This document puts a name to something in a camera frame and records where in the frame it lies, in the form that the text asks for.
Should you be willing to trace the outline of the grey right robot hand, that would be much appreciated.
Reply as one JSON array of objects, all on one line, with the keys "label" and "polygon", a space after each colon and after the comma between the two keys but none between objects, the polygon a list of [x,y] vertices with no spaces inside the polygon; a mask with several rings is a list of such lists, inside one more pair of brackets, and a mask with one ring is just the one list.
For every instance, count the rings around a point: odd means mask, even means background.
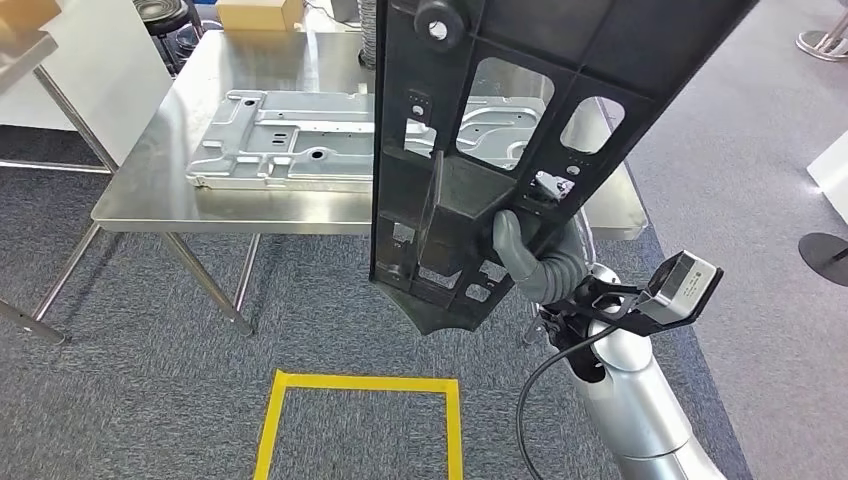
[{"label": "grey right robot hand", "polygon": [[579,282],[588,274],[594,261],[580,221],[580,217],[570,220],[553,246],[535,255],[526,246],[523,235],[533,220],[523,220],[514,211],[504,209],[494,217],[493,249],[518,284],[547,287],[557,282],[567,285]]}]

